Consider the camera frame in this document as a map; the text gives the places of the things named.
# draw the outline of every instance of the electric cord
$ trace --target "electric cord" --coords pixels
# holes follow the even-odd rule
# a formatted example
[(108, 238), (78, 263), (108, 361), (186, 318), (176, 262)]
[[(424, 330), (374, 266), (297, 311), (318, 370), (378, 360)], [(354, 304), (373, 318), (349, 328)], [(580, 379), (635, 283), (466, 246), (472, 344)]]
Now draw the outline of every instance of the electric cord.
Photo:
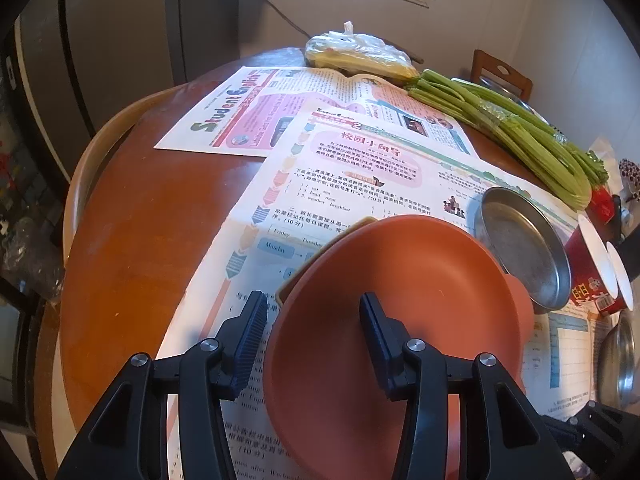
[(300, 34), (302, 34), (303, 36), (305, 36), (308, 40), (311, 39), (311, 35), (304, 30), (303, 28), (297, 26), (295, 23), (293, 23), (286, 15), (284, 15), (284, 13), (278, 8), (276, 7), (274, 4), (272, 4), (269, 0), (264, 0), (264, 2), (271, 7), (271, 9), (275, 10), (278, 15), (287, 23), (289, 23), (289, 25), (291, 25), (291, 27), (295, 28)]

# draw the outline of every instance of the wooden table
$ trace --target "wooden table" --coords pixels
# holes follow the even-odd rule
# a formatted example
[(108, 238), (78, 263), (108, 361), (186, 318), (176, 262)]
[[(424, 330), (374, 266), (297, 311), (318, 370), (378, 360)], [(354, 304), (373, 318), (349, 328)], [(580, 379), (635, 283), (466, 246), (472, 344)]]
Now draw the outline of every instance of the wooden table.
[[(158, 352), (174, 310), (261, 158), (154, 150), (202, 97), (245, 66), (303, 66), (295, 48), (228, 63), (148, 112), (103, 171), (66, 266), (63, 377), (76, 428), (126, 359)], [(540, 186), (511, 155), (464, 130), (481, 158)]]

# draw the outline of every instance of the chair back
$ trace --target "chair back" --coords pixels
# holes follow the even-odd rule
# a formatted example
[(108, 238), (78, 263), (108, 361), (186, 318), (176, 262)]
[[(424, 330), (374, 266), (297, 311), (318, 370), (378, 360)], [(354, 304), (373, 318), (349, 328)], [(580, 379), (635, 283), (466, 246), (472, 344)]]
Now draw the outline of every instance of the chair back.
[(62, 253), (65, 265), (84, 207), (111, 155), (146, 111), (171, 97), (180, 88), (180, 86), (168, 88), (130, 104), (109, 119), (89, 142), (74, 170), (66, 196), (62, 228)]
[(524, 77), (514, 67), (507, 65), (497, 57), (490, 56), (483, 50), (474, 51), (474, 62), (471, 65), (471, 82), (481, 84), (480, 76), (482, 70), (487, 70), (498, 78), (506, 81), (510, 85), (520, 90), (518, 97), (524, 102), (529, 101), (531, 90), (533, 89), (533, 81), (528, 77)]

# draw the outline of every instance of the bowl rim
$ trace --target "bowl rim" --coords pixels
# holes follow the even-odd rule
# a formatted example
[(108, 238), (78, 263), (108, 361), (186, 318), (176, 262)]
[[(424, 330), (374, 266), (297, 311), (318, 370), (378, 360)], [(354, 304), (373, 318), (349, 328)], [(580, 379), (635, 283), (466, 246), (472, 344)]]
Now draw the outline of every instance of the bowl rim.
[(282, 305), (280, 312), (278, 313), (278, 317), (276, 318), (276, 321), (273, 323), (270, 336), (267, 341), (267, 348), (264, 356), (262, 390), (264, 395), (265, 407), (267, 409), (267, 414), (269, 416), (271, 425), (273, 426), (273, 429), (278, 435), (278, 438), (280, 439), (280, 441), (283, 443), (284, 447), (287, 449), (287, 451), (291, 453), (291, 455), (295, 458), (295, 460), (298, 462), (300, 467), (312, 473), (318, 478), (324, 478), (324, 475), (322, 474), (322, 472), (318, 471), (314, 466), (312, 466), (309, 463), (309, 461), (305, 458), (305, 456), (301, 455), (298, 452), (297, 446), (295, 445), (295, 443), (293, 443), (289, 439), (287, 432), (283, 431), (283, 427), (280, 425), (280, 422), (279, 422), (281, 420), (281, 417), (280, 417), (281, 410), (279, 408), (276, 409), (276, 404), (277, 404), (276, 399), (278, 396), (274, 391), (275, 384), (273, 381), (272, 368), (273, 368), (275, 348), (277, 345), (277, 340), (280, 336), (280, 330), (282, 328), (284, 320), (286, 320), (287, 314), (291, 310), (292, 304), (297, 299), (297, 296), (300, 294), (300, 291), (302, 290), (302, 288), (306, 286), (307, 282), (310, 280), (310, 277), (313, 275), (315, 269), (317, 269), (319, 266), (324, 265), (325, 260), (331, 258), (334, 252), (337, 252), (338, 250), (340, 250), (340, 248), (343, 245), (348, 244), (349, 243), (348, 240), (350, 240), (350, 238), (353, 237), (356, 233), (358, 233), (359, 235), (362, 235), (363, 233), (366, 234), (369, 231), (380, 229), (381, 225), (384, 227), (387, 224), (401, 223), (401, 222), (408, 222), (408, 221), (418, 221), (418, 220), (433, 222), (434, 224), (440, 227), (451, 229), (452, 232), (456, 232), (457, 235), (463, 235), (463, 237), (465, 237), (467, 241), (471, 242), (474, 246), (478, 247), (481, 250), (481, 252), (487, 256), (488, 260), (495, 267), (495, 270), (503, 276), (505, 290), (508, 292), (508, 295), (511, 298), (513, 309), (516, 313), (515, 328), (517, 330), (517, 335), (518, 335), (518, 348), (520, 349), (520, 358), (516, 362), (516, 371), (515, 371), (516, 377), (514, 377), (514, 380), (520, 386), (522, 386), (522, 382), (520, 379), (520, 375), (522, 373), (522, 352), (524, 351), (524, 345), (526, 344), (526, 341), (523, 338), (522, 330), (520, 329), (520, 324), (517, 322), (517, 319), (519, 319), (519, 314), (517, 313), (518, 307), (515, 304), (515, 299), (513, 298), (511, 287), (508, 284), (507, 278), (505, 278), (505, 272), (502, 266), (500, 265), (500, 263), (498, 263), (498, 261), (496, 260), (494, 255), (491, 253), (491, 251), (489, 251), (486, 247), (484, 247), (484, 245), (482, 245), (475, 237), (467, 233), (465, 230), (462, 230), (461, 228), (447, 221), (441, 220), (439, 218), (434, 218), (431, 216), (400, 215), (400, 216), (385, 218), (379, 221), (372, 222), (370, 224), (366, 224), (361, 228), (349, 233), (349, 235), (341, 238), (335, 244), (329, 247), (323, 254), (321, 254), (318, 257), (316, 261), (313, 262), (313, 264), (302, 274), (302, 276), (300, 276), (298, 282), (292, 288), (284, 304)]
[[(564, 298), (566, 296), (564, 298), (564, 302), (558, 301), (558, 303), (555, 304), (554, 306), (548, 306), (548, 305), (544, 305), (544, 304), (541, 304), (541, 303), (537, 302), (531, 296), (531, 294), (529, 294), (531, 302), (535, 306), (537, 306), (538, 308), (542, 309), (542, 313), (554, 312), (556, 310), (561, 310), (562, 308), (564, 308), (566, 306), (567, 302), (569, 301), (569, 298), (571, 297), (571, 288), (572, 288), (571, 265), (569, 264), (569, 257), (567, 256), (566, 251), (564, 250), (564, 244), (562, 243), (562, 240), (560, 239), (560, 237), (559, 237), (558, 233), (556, 232), (556, 230), (551, 225), (551, 222), (546, 218), (544, 213), (542, 211), (540, 211), (540, 208), (538, 206), (536, 206), (526, 196), (522, 195), (521, 193), (518, 193), (517, 191), (514, 191), (513, 189), (509, 189), (508, 187), (495, 186), (495, 187), (490, 187), (489, 189), (487, 189), (482, 194), (482, 197), (480, 199), (480, 207), (478, 208), (478, 212), (476, 213), (476, 215), (479, 215), (479, 220), (482, 222), (482, 225), (484, 227), (484, 231), (486, 232), (486, 238), (488, 239), (489, 243), (491, 244), (490, 252), (495, 257), (495, 259), (498, 261), (498, 263), (500, 264), (500, 266), (502, 267), (504, 272), (514, 276), (514, 274), (512, 274), (510, 272), (510, 270), (507, 268), (507, 266), (504, 264), (502, 258), (500, 257), (500, 254), (498, 254), (498, 251), (495, 249), (494, 241), (493, 241), (492, 236), (489, 233), (488, 229), (486, 228), (486, 221), (484, 219), (484, 211), (485, 211), (484, 208), (485, 208), (485, 205), (487, 205), (489, 202), (498, 202), (500, 195), (504, 194), (504, 193), (510, 194), (516, 200), (520, 200), (523, 204), (526, 204), (526, 206), (530, 207), (530, 209), (532, 210), (533, 214), (538, 217), (539, 221), (541, 221), (546, 227), (548, 227), (548, 232), (551, 233), (551, 237), (552, 237), (551, 240), (549, 240), (548, 237), (543, 236), (543, 238), (545, 239), (546, 244), (549, 245), (549, 244), (552, 243), (553, 245), (556, 246), (556, 249), (558, 249), (559, 251), (562, 252), (562, 254), (564, 254), (564, 258), (562, 259), (562, 262), (556, 262), (556, 264), (561, 264), (564, 267), (564, 270), (566, 270), (566, 272), (568, 273), (568, 277), (569, 277), (568, 286), (566, 287), (566, 290), (564, 291), (565, 294), (562, 295), (562, 298)], [(492, 199), (492, 197), (494, 195), (498, 196), (498, 200), (494, 201)]]

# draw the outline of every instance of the plastic wrap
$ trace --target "plastic wrap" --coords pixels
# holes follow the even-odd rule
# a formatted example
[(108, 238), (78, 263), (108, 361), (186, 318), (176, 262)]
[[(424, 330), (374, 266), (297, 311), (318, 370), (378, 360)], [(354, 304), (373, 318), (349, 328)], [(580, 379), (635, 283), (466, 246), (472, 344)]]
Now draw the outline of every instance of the plastic wrap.
[(18, 220), (3, 244), (3, 269), (46, 300), (58, 301), (65, 274), (62, 252), (42, 235), (33, 219)]
[(344, 24), (344, 33), (312, 37), (306, 44), (305, 57), (316, 68), (369, 73), (400, 81), (418, 77), (407, 54), (375, 36), (354, 34), (351, 22)]

